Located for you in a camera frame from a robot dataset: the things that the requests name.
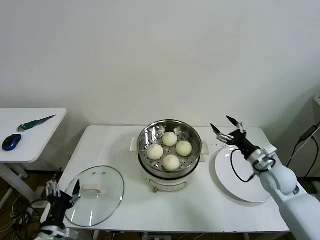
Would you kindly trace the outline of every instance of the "robotic arm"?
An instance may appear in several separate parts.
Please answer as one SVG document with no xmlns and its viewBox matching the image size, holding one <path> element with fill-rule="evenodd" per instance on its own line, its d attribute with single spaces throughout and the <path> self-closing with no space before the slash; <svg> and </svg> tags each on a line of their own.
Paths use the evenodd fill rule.
<svg viewBox="0 0 320 240">
<path fill-rule="evenodd" d="M 50 212 L 46 221 L 41 224 L 39 234 L 35 240 L 78 239 L 79 232 L 66 228 L 64 218 L 66 211 L 72 208 L 81 198 L 80 181 L 78 180 L 75 184 L 72 196 L 60 191 L 59 184 L 55 180 L 50 180 L 46 183 L 45 192 L 46 200 L 51 204 Z"/>
<path fill-rule="evenodd" d="M 271 194 L 280 214 L 297 240 L 320 239 L 320 202 L 309 195 L 298 183 L 293 171 L 282 164 L 275 164 L 273 156 L 277 149 L 273 145 L 261 149 L 247 138 L 243 124 L 227 116 L 237 130 L 221 133 L 211 124 L 217 139 L 227 145 L 235 145 L 251 163 L 255 175 L 263 188 Z"/>
</svg>

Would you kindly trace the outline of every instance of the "white robotic arm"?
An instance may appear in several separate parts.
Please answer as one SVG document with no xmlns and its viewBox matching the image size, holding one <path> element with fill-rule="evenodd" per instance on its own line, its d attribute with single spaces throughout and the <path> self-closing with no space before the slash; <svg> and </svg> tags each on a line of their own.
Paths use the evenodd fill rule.
<svg viewBox="0 0 320 240">
<path fill-rule="evenodd" d="M 320 202 L 304 190 L 293 171 L 275 164 L 273 156 L 277 149 L 274 146 L 264 149 L 254 146 L 247 140 L 243 125 L 234 118 L 227 118 L 237 130 L 226 135 L 211 125 L 217 139 L 237 146 L 251 163 L 254 173 L 279 206 L 283 220 L 297 240 L 320 240 Z"/>
</svg>

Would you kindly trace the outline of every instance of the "glass lid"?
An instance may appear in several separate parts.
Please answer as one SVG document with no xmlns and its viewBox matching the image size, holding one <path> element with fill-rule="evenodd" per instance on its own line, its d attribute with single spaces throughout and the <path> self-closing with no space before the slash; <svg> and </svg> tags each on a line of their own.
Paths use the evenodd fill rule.
<svg viewBox="0 0 320 240">
<path fill-rule="evenodd" d="M 73 195 L 78 180 L 81 198 L 66 211 L 66 218 L 80 227 L 92 227 L 110 218 L 125 193 L 125 182 L 120 172 L 110 166 L 89 168 L 71 181 L 66 194 Z"/>
</svg>

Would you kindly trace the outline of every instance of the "small white table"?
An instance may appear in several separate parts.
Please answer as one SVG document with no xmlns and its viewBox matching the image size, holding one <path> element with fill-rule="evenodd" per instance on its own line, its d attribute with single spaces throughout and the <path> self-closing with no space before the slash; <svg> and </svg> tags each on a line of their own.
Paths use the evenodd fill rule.
<svg viewBox="0 0 320 240">
<path fill-rule="evenodd" d="M 18 164 L 33 163 L 43 152 L 47 143 L 55 133 L 61 121 L 67 114 L 65 108 L 1 108 L 0 109 L 0 177 L 3 178 L 19 193 L 29 201 L 39 199 L 40 196 L 26 185 L 21 178 L 28 177 L 28 174 Z M 24 132 L 17 132 L 18 126 L 34 120 L 40 120 L 52 115 L 56 115 L 45 123 L 35 126 Z M 4 151 L 3 141 L 12 134 L 21 134 L 21 141 L 15 149 Z M 16 175 L 6 165 L 13 168 Z M 11 194 L 11 189 L 0 202 L 0 208 Z"/>
<path fill-rule="evenodd" d="M 61 179 L 60 189 L 82 171 L 111 166 L 123 176 L 125 192 L 121 205 L 106 221 L 87 229 L 135 232 L 270 233 L 288 232 L 275 201 L 248 203 L 236 200 L 219 187 L 210 173 L 215 153 L 224 146 L 210 127 L 195 127 L 208 144 L 209 155 L 200 162 L 188 185 L 177 192 L 153 193 L 144 180 L 137 153 L 130 152 L 140 126 L 89 126 Z M 220 128 L 229 133 L 235 128 Z M 249 128 L 248 138 L 258 146 L 269 143 L 260 128 Z M 64 220 L 66 227 L 85 229 Z"/>
</svg>

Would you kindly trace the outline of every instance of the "computer mouse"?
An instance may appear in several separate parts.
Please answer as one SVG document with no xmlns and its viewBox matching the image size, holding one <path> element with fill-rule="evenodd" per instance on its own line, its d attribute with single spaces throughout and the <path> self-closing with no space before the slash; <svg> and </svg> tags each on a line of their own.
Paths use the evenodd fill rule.
<svg viewBox="0 0 320 240">
<path fill-rule="evenodd" d="M 8 136 L 2 143 L 2 149 L 5 151 L 11 151 L 16 148 L 21 140 L 21 134 L 12 134 Z"/>
</svg>

